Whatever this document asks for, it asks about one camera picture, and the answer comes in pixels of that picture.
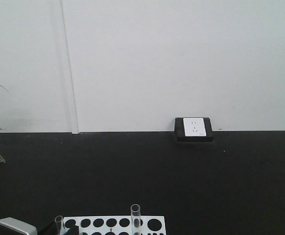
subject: black object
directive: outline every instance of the black object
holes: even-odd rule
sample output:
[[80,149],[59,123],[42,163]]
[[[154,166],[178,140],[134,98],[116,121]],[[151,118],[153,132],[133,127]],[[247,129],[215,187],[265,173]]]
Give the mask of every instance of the black object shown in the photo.
[[203,117],[206,136],[185,136],[183,117],[175,118],[174,133],[177,142],[213,142],[213,133],[208,117]]
[[[71,228],[65,233],[65,235],[78,235],[79,229],[78,226],[72,225]],[[58,230],[54,222],[50,223],[48,226],[43,228],[38,232],[38,235],[57,235]]]
[[137,203],[169,235],[285,235],[285,131],[213,134],[207,145],[173,132],[0,133],[0,218],[40,230]]
[[90,219],[83,219],[81,222],[80,222],[80,226],[82,228],[86,228],[90,225],[91,221]]

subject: glass test tube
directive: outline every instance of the glass test tube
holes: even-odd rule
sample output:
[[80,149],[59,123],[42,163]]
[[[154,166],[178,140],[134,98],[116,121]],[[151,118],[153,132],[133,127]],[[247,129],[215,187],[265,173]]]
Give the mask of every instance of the glass test tube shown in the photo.
[[141,207],[138,204],[131,206],[132,235],[141,235]]
[[57,217],[55,217],[54,222],[56,225],[56,229],[58,230],[57,235],[61,235],[61,231],[62,233],[64,232],[63,216],[58,215]]

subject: black tabletop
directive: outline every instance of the black tabletop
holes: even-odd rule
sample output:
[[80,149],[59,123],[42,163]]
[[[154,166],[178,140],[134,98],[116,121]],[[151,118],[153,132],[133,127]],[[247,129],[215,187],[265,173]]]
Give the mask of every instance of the black tabletop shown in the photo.
[[164,215],[168,235],[285,235],[285,131],[0,134],[0,218]]

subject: black circle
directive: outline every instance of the black circle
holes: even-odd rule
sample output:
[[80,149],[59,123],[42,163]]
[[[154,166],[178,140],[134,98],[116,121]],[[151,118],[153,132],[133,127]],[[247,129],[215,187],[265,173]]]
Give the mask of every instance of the black circle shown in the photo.
[[116,219],[108,219],[106,224],[108,227],[114,227],[117,224],[117,220]]
[[80,222],[80,226],[82,228],[86,228],[90,225],[90,219],[83,219],[82,222]]
[[70,229],[76,224],[76,221],[74,219],[69,219],[68,221],[65,222],[65,227]]
[[93,225],[95,227],[101,227],[103,225],[103,219],[96,219],[94,222],[93,222]]
[[126,218],[123,218],[119,221],[119,224],[122,226],[122,227],[127,227],[129,225],[129,219],[126,219]]
[[162,227],[161,222],[158,219],[150,219],[148,221],[148,228],[152,231],[158,231]]

